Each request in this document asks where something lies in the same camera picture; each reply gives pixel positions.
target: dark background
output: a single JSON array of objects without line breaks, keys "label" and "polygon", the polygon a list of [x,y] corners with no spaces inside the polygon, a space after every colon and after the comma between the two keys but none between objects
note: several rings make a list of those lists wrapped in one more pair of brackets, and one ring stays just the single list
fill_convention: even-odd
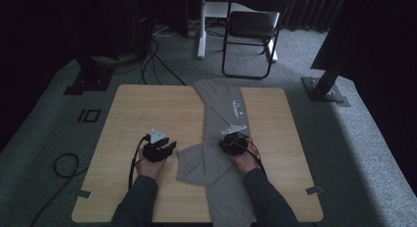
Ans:
[{"label": "dark background", "polygon": [[[176,13],[166,12],[160,4],[152,6],[148,0],[138,0],[139,8],[132,0],[120,0],[120,6],[136,7],[133,9],[101,1],[65,3],[78,27],[78,37],[90,55],[114,57],[116,53],[143,47],[146,37],[141,34],[141,26],[136,26],[141,31],[134,31],[132,17],[139,20],[149,12],[162,12],[165,17],[185,15],[192,20],[200,13],[197,0],[170,2],[177,7]],[[346,0],[312,66],[333,70],[346,58],[341,74],[356,84],[414,193],[417,189],[415,4],[417,0]],[[129,18],[112,23],[112,17]],[[186,21],[172,25],[184,28]],[[0,149],[3,149],[55,73],[75,55],[67,25],[54,0],[0,0],[0,31]],[[139,35],[132,43],[135,32]]]}]

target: gray carpet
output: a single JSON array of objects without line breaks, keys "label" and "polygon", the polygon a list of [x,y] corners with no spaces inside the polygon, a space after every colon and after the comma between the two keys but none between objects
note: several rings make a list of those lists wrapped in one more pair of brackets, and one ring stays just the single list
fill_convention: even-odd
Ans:
[{"label": "gray carpet", "polygon": [[[310,66],[325,37],[314,31],[283,30],[278,40],[278,62],[261,81],[229,79],[221,74],[220,37],[208,35],[204,60],[197,59],[198,36],[193,31],[188,39],[170,32],[161,32],[155,39],[160,45],[157,56],[187,85],[211,78],[220,84],[285,90],[313,180],[325,189],[319,194],[325,218],[318,226],[417,226],[417,198],[354,83],[344,78],[336,82],[351,107],[308,98],[300,79],[323,73],[311,71]],[[247,55],[254,48],[234,48],[231,54],[245,57],[239,61],[230,58],[228,69],[259,72],[266,68],[264,55]],[[62,187],[66,179],[57,177],[52,169],[56,157],[73,152],[80,157],[79,171],[89,166],[117,87],[137,84],[140,69],[119,68],[107,91],[88,91],[79,96],[63,96],[80,70],[77,62],[68,63],[58,72],[0,154],[0,226],[30,226],[39,210]],[[145,77],[152,85],[158,81],[163,85],[181,84],[156,60],[149,62]],[[83,110],[97,109],[101,113],[96,122],[79,122]],[[64,167],[61,172],[71,173],[74,160],[63,159],[60,163]],[[85,174],[74,178],[42,212],[35,226],[80,226],[71,220],[71,212],[84,178]]]}]

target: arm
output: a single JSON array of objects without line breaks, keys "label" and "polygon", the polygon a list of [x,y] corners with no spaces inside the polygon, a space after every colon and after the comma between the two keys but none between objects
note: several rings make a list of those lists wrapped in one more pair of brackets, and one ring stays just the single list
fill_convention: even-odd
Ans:
[{"label": "arm", "polygon": [[[140,149],[140,158],[143,157],[142,152],[143,150]],[[111,220],[111,226],[144,227],[151,225],[153,204],[158,189],[156,178],[165,161],[166,159],[152,163],[143,159],[138,163],[136,169],[139,176],[132,189],[117,206]]]},{"label": "arm", "polygon": [[[248,150],[258,152],[248,142]],[[240,171],[245,175],[243,183],[251,197],[255,215],[261,226],[298,226],[298,220],[285,198],[268,181],[258,162],[248,152],[233,156]]]}]

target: hand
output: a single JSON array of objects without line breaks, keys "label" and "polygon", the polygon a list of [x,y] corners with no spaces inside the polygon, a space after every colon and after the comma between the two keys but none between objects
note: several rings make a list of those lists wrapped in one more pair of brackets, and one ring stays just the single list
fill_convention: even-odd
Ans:
[{"label": "hand", "polygon": [[[247,141],[248,150],[251,151],[255,156],[258,156],[258,152],[252,145],[252,139],[247,139]],[[243,174],[246,174],[255,168],[259,168],[258,161],[247,151],[243,152],[241,155],[232,156],[232,158]]]},{"label": "hand", "polygon": [[[139,149],[139,158],[142,159],[144,157],[143,155],[144,149]],[[163,164],[165,164],[166,158],[158,161],[158,162],[150,162],[146,158],[141,160],[136,165],[136,170],[138,171],[138,175],[144,175],[153,178],[156,180],[157,176],[159,175],[160,170],[162,169]]]}]

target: person's left hand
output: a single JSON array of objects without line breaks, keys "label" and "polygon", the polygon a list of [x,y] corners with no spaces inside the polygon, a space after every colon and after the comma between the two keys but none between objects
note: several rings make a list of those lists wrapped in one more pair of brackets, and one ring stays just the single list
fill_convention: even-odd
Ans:
[{"label": "person's left hand", "polygon": [[[139,158],[142,159],[144,157],[143,155],[144,149],[140,148],[139,149]],[[139,162],[136,165],[136,170],[138,171],[138,175],[145,175],[148,177],[153,178],[154,180],[156,180],[157,176],[159,175],[160,170],[162,169],[163,164],[165,164],[166,159],[163,159],[161,161],[158,162],[150,162],[148,161],[146,158],[141,160],[141,162]]]}]

